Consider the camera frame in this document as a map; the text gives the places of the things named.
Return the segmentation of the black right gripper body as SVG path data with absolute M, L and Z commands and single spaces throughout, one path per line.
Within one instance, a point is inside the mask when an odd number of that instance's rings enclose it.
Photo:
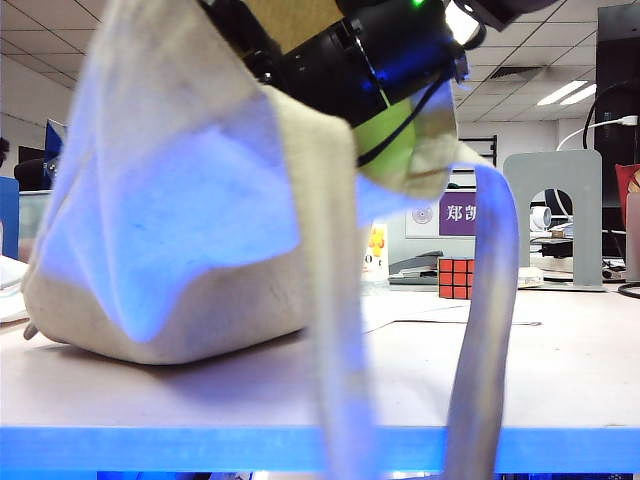
M 283 90 L 356 127 L 387 108 L 372 69 L 343 22 L 336 22 L 278 60 Z

